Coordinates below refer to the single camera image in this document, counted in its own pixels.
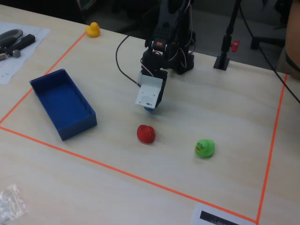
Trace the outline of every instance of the yellow rubber duck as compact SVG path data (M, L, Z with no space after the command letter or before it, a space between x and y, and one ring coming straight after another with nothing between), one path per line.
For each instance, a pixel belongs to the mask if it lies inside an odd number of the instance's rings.
M85 28L86 33L90 36L90 37L98 37L100 35L100 27L98 26L98 24L96 22L92 22L90 24L90 26L87 26Z

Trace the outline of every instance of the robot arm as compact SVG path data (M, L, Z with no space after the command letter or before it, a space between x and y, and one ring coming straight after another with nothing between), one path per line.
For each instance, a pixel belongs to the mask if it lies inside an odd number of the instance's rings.
M148 50L141 59L138 105L154 109L160 103L168 74L161 68L183 74L194 67L194 56L188 53L195 42L195 32L189 30L190 23L190 0L161 0L157 26L145 42Z

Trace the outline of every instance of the white paper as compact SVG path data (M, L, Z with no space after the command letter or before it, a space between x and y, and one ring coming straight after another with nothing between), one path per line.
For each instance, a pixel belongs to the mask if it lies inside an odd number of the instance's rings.
M21 50L19 58L8 57L6 60L0 61L0 84L8 84L9 80L22 67L23 63L33 54L36 47L48 35L50 29L24 26L10 22L0 22L0 34L13 30L20 29L23 31L22 37L32 34L36 37L35 43Z
M216 208L213 208L211 206L208 206L208 205L205 205L202 203L198 203L196 205L191 225L214 225L214 224L227 225L228 224L228 223L216 222L216 220L206 221L206 220L200 219L200 215L201 215L202 211L212 214L214 216L217 216L219 218L222 218L224 220L230 221L232 223L238 224L238 225L255 225L254 223L252 223L248 220L242 219L240 217L234 216L232 214L229 214L222 210L218 210Z

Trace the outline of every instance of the clear plastic bag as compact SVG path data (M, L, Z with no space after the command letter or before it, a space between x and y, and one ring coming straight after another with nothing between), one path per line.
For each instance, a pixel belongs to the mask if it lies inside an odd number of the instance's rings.
M0 225L9 220L17 219L27 212L19 190L15 184L8 186L0 193Z

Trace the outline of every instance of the paper sheet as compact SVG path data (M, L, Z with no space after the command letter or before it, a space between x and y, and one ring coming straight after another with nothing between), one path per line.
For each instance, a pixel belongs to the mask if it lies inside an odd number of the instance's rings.
M211 206L198 203L194 210L191 225L255 225L254 223L234 216Z
M0 34L13 30L23 30L23 36L33 34L36 37L35 43L21 50L19 58L9 57L6 60L0 61L0 84L8 84L9 80L22 67L23 63L32 55L36 47L48 35L50 29L19 25L10 22L0 22Z

